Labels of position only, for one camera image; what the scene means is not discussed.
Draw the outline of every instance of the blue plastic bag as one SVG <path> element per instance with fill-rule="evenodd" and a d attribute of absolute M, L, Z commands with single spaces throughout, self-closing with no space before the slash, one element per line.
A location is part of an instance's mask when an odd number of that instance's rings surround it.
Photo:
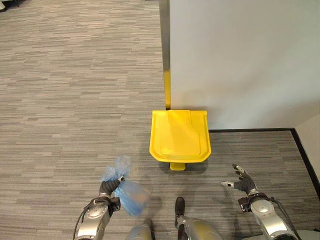
<path fill-rule="evenodd" d="M 129 215 L 138 216 L 146 207 L 151 198 L 151 194 L 138 183 L 126 180 L 131 165 L 131 158 L 129 156 L 122 155 L 117 157 L 115 167 L 106 166 L 101 181 L 116 180 L 124 176 L 125 180 L 116 188 L 114 194 L 120 198 L 121 206 L 123 206 Z"/>

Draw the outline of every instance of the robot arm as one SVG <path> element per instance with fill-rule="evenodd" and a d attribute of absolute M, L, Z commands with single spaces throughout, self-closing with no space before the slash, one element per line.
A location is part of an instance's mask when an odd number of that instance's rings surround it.
<path fill-rule="evenodd" d="M 114 181 L 103 181 L 101 183 L 99 196 L 92 199 L 79 216 L 74 228 L 73 239 L 103 239 L 106 226 L 108 225 L 113 212 L 119 211 L 121 206 L 120 199 L 118 197 L 111 198 L 111 193 L 116 190 L 123 180 L 124 177 L 121 177 Z M 80 219 L 80 227 L 77 237 L 75 238 Z"/>
<path fill-rule="evenodd" d="M 239 181 L 222 181 L 223 186 L 247 193 L 247 197 L 238 200 L 243 212 L 252 212 L 266 240 L 297 240 L 298 237 L 276 214 L 275 208 L 264 193 L 259 192 L 255 182 L 244 168 L 233 164 Z"/>

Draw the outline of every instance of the cable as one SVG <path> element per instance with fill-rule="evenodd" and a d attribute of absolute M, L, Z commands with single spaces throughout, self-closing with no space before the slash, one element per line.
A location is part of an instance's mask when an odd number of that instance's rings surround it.
<path fill-rule="evenodd" d="M 83 223 L 83 222 L 84 222 L 85 213 L 86 213 L 86 211 L 87 211 L 92 205 L 95 204 L 94 201 L 95 201 L 95 203 L 105 203 L 106 205 L 109 205 L 109 204 L 110 204 L 109 201 L 104 200 L 104 199 L 100 199 L 99 197 L 93 198 L 93 199 L 91 200 L 91 202 L 90 202 L 87 206 L 84 207 L 83 211 L 81 212 L 80 216 L 78 217 L 78 219 L 77 219 L 77 221 L 76 221 L 76 224 L 75 224 L 75 226 L 74 226 L 73 238 L 72 238 L 72 240 L 75 240 L 75 238 L 76 238 L 77 227 L 78 227 L 78 224 L 79 224 L 80 219 L 82 218 L 82 219 L 81 219 L 81 223 Z"/>
<path fill-rule="evenodd" d="M 76 221 L 76 224 L 75 224 L 75 226 L 74 226 L 73 238 L 72 238 L 72 240 L 75 240 L 75 238 L 76 238 L 76 231 L 77 231 L 77 227 L 78 227 L 80 218 L 85 215 L 85 212 L 88 210 L 88 208 L 89 208 L 89 206 L 86 206 L 86 207 L 83 209 L 83 211 L 81 212 L 80 216 L 78 217 L 78 220 Z"/>
<path fill-rule="evenodd" d="M 292 223 L 288 213 L 286 212 L 285 208 L 282 206 L 281 202 L 276 200 L 273 196 L 270 198 L 271 202 L 274 202 L 278 205 L 279 209 L 281 210 L 281 212 L 283 213 L 283 215 L 285 216 L 286 220 L 288 221 L 292 231 L 294 232 L 295 236 L 298 238 L 298 240 L 302 240 L 301 237 L 299 236 L 294 224 Z"/>

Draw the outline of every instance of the black baseboard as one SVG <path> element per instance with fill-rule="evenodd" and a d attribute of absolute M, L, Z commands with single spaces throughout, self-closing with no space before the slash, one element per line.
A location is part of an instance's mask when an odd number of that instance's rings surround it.
<path fill-rule="evenodd" d="M 306 153 L 304 147 L 302 146 L 302 143 L 300 141 L 300 138 L 299 138 L 299 135 L 298 135 L 296 129 L 292 128 L 290 131 L 291 131 L 291 134 L 292 134 L 293 139 L 295 141 L 295 144 L 299 149 L 300 155 L 304 161 L 304 165 L 305 165 L 306 169 L 308 170 L 308 173 L 309 173 L 309 176 L 310 176 L 311 181 L 313 183 L 313 186 L 315 188 L 316 194 L 318 195 L 318 198 L 320 199 L 320 184 L 319 184 L 319 180 L 317 178 L 317 175 L 315 173 L 315 170 L 309 161 L 309 158 L 307 156 L 307 153 Z"/>
<path fill-rule="evenodd" d="M 273 132 L 290 131 L 292 128 L 244 128 L 244 129 L 209 129 L 209 133 L 240 133 L 240 132 Z"/>
<path fill-rule="evenodd" d="M 300 152 L 300 155 L 302 157 L 302 160 L 304 162 L 304 165 L 309 173 L 309 176 L 311 178 L 312 184 L 315 188 L 316 194 L 318 195 L 318 198 L 320 199 L 320 183 L 317 178 L 317 175 L 315 173 L 314 168 L 312 167 L 309 158 L 307 156 L 307 153 L 302 146 L 301 140 L 299 138 L 299 135 L 295 128 L 249 128 L 249 129 L 218 129 L 213 130 L 210 129 L 209 133 L 240 133 L 240 132 L 274 132 L 274 131 L 290 131 L 292 134 L 292 137 L 295 141 L 295 144 Z"/>

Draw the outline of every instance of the floor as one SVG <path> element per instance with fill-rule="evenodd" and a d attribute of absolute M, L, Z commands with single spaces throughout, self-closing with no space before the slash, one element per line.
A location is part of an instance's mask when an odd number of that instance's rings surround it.
<path fill-rule="evenodd" d="M 177 239 L 174 202 L 224 239 L 260 233 L 220 181 L 247 168 L 297 229 L 319 228 L 320 204 L 289 131 L 211 133 L 212 155 L 173 172 L 149 154 L 152 110 L 164 109 L 157 1 L 25 0 L 0 13 L 0 240 L 71 239 L 82 208 L 116 156 L 152 193 L 140 217 L 116 212 L 105 240 L 152 217 Z"/>

